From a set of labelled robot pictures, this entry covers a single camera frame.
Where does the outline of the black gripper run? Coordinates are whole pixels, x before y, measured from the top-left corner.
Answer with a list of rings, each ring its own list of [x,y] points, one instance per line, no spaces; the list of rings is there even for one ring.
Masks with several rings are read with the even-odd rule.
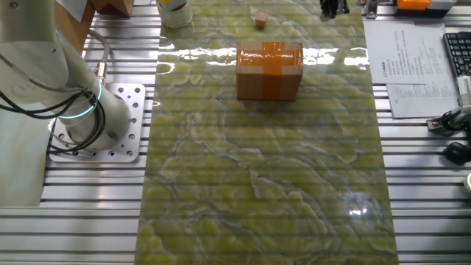
[[[348,14],[350,12],[347,0],[319,0],[323,18],[335,18],[337,11],[339,13]]]

